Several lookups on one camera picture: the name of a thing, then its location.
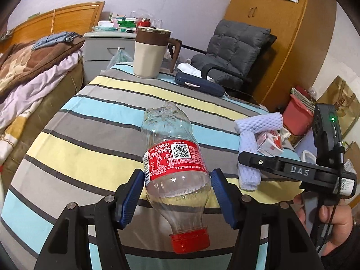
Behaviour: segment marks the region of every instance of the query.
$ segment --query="hand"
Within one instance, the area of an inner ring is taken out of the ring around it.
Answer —
[[[301,194],[295,196],[295,204],[302,204]],[[328,223],[333,210],[333,206],[322,206],[319,211],[320,221]],[[305,211],[301,208],[297,213],[301,223],[305,227]],[[327,242],[322,256],[326,256],[332,250],[343,244],[349,237],[352,231],[353,219],[350,206],[345,204],[343,199],[340,200],[339,205],[335,209],[334,218],[332,220],[333,230],[331,240]]]

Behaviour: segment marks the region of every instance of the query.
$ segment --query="drawer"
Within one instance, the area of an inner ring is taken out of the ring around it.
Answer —
[[[100,75],[101,70],[105,70],[110,61],[83,61],[84,84],[88,84],[96,76]]]
[[[117,48],[124,48],[134,58],[135,40],[131,38],[95,37],[85,39],[84,60],[110,61],[116,54]]]

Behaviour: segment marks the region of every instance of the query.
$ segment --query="clear plastic bottle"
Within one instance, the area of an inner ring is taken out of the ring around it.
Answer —
[[[211,179],[186,114],[174,103],[147,109],[141,127],[147,150],[143,157],[146,196],[169,222],[175,253],[210,245],[202,214]]]

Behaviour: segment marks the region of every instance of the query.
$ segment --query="beige cup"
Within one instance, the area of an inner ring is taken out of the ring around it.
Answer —
[[[175,45],[170,71],[174,72],[181,49],[181,41],[170,38],[171,31],[151,27],[138,27],[135,41],[134,74],[141,78],[155,78],[168,43]]]

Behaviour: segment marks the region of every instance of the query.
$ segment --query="wooden wardrobe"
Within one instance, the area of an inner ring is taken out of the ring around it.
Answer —
[[[292,87],[310,88],[327,54],[336,0],[231,0],[225,19],[270,28],[277,36],[249,77],[253,97],[271,112],[285,107]]]

